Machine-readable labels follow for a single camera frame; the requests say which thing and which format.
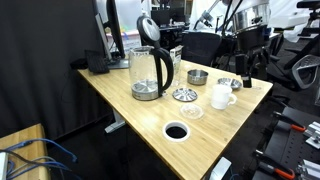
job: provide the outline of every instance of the kettle lid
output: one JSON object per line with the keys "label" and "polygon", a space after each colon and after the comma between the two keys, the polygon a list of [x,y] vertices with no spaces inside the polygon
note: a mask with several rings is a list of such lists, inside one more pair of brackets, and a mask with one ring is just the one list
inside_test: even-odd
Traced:
{"label": "kettle lid", "polygon": [[142,15],[137,20],[139,34],[148,45],[154,46],[160,40],[160,30],[157,24],[148,16]]}

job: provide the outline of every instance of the mug handle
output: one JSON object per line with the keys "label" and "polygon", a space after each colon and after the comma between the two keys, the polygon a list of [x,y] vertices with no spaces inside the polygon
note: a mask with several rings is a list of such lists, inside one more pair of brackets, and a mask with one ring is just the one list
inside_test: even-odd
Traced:
{"label": "mug handle", "polygon": [[230,102],[228,102],[228,105],[230,105],[230,104],[234,104],[234,103],[236,103],[237,102],[237,96],[236,95],[234,95],[234,94],[230,94],[229,95],[229,97],[231,97],[232,98],[232,101],[230,101]]}

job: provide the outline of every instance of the table leg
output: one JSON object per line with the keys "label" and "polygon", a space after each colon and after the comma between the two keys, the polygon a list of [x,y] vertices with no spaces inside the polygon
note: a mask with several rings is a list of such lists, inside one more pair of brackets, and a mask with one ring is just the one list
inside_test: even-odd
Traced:
{"label": "table leg", "polygon": [[125,121],[122,119],[122,117],[120,116],[120,114],[114,110],[113,110],[113,115],[114,115],[114,118],[116,120],[116,122],[110,124],[108,127],[106,127],[104,130],[106,131],[106,133],[112,133],[113,131],[121,128],[123,125],[125,125]]}

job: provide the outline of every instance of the metal bowl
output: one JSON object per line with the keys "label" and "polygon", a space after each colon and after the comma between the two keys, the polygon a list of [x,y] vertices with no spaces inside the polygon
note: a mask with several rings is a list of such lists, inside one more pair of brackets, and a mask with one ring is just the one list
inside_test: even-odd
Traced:
{"label": "metal bowl", "polygon": [[240,81],[232,78],[220,78],[218,84],[230,86],[232,89],[239,89],[242,86]]}
{"label": "metal bowl", "polygon": [[193,69],[188,71],[188,83],[193,85],[204,85],[207,83],[208,72]]}

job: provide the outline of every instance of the small metal container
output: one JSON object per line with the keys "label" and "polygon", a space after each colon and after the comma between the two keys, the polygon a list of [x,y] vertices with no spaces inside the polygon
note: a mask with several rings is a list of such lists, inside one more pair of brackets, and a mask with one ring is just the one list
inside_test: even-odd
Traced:
{"label": "small metal container", "polygon": [[188,83],[193,85],[204,85],[207,83],[208,72],[193,69],[188,71]]}

